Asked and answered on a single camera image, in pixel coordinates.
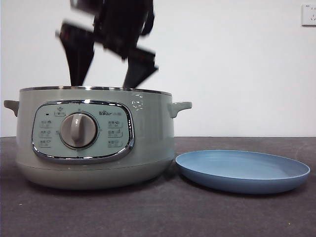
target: wall outlet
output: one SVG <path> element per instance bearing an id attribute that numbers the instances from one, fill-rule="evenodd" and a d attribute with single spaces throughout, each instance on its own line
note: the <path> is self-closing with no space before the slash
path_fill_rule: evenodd
<path id="1" fill-rule="evenodd" d="M 302 26 L 316 26 L 316 4 L 302 5 Z"/>

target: control panel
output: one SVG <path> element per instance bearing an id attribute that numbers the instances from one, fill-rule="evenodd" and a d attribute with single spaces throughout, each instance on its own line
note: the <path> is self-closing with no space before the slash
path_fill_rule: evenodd
<path id="1" fill-rule="evenodd" d="M 40 157 L 83 163 L 121 158 L 134 139 L 132 115 L 125 105 L 90 100 L 43 104 L 32 132 L 33 150 Z"/>

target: gray knob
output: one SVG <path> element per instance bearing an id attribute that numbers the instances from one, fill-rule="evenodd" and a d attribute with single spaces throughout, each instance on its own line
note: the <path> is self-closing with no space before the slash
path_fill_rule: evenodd
<path id="1" fill-rule="evenodd" d="M 85 114 L 69 115 L 60 126 L 63 141 L 71 147 L 79 148 L 89 145 L 97 132 L 94 120 Z"/>

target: motion-blurred object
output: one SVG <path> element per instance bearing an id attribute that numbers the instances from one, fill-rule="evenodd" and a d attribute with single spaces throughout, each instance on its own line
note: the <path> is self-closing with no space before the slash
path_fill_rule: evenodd
<path id="1" fill-rule="evenodd" d="M 64 22 L 59 38 L 64 46 L 71 85 L 80 86 L 94 55 L 94 42 L 128 59 L 123 87 L 136 88 L 158 68 L 155 53 L 137 47 L 154 24 L 153 0 L 71 0 L 71 6 L 94 15 L 93 32 Z"/>

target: stainless steel rim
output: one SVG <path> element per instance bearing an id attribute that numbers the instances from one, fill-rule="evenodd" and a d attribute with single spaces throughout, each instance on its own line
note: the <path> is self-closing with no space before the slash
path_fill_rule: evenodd
<path id="1" fill-rule="evenodd" d="M 39 86 L 39 87 L 28 87 L 20 89 L 22 91 L 31 90 L 109 90 L 109 91 L 132 91 L 132 92 L 145 92 L 172 96 L 168 92 L 157 91 L 157 90 L 143 90 L 143 89 L 132 89 L 132 88 L 120 88 L 120 87 L 103 87 L 103 86 Z"/>

